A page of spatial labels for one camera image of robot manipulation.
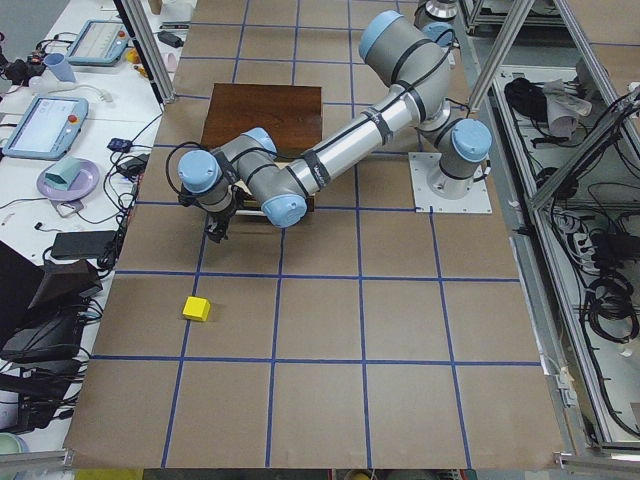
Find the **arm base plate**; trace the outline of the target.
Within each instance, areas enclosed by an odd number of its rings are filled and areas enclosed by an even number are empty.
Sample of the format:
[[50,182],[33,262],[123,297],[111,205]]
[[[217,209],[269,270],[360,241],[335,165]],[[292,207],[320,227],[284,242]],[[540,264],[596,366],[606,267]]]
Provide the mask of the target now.
[[418,213],[482,214],[492,213],[482,168],[473,176],[455,180],[440,169],[440,153],[408,154],[414,208]]

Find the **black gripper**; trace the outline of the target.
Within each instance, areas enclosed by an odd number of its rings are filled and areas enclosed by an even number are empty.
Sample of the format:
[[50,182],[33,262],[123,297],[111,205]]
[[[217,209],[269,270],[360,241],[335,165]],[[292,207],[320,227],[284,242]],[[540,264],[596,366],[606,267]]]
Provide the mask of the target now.
[[218,237],[219,242],[221,242],[222,240],[227,240],[227,230],[234,215],[234,207],[227,208],[219,212],[208,211],[207,225],[205,229],[207,238],[214,243],[218,242]]

